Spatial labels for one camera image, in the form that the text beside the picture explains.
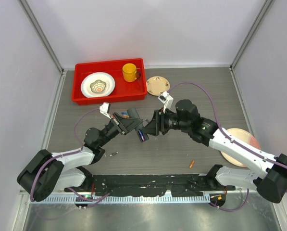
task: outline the white wall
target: white wall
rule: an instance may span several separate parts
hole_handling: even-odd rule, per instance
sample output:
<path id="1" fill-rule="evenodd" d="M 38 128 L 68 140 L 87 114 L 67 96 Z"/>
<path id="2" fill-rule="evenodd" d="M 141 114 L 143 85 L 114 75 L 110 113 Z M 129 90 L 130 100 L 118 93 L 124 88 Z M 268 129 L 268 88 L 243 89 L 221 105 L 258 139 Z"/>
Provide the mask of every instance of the white wall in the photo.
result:
<path id="1" fill-rule="evenodd" d="M 65 68 L 231 64 L 264 0 L 28 0 Z"/>
<path id="2" fill-rule="evenodd" d="M 0 0 L 0 231 L 10 231 L 17 175 L 40 149 L 59 73 L 15 0 Z"/>
<path id="3" fill-rule="evenodd" d="M 287 1 L 274 2 L 236 75 L 261 147 L 287 155 Z"/>

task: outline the orange object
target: orange object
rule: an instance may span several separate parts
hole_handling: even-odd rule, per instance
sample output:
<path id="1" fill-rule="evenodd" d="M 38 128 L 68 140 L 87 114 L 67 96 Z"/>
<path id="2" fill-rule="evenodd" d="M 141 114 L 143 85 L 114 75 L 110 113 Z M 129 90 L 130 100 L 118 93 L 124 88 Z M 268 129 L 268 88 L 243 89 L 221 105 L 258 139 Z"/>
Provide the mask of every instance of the orange object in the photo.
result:
<path id="1" fill-rule="evenodd" d="M 195 161 L 191 161 L 191 164 L 189 165 L 189 168 L 192 168 L 193 164 L 195 163 Z"/>

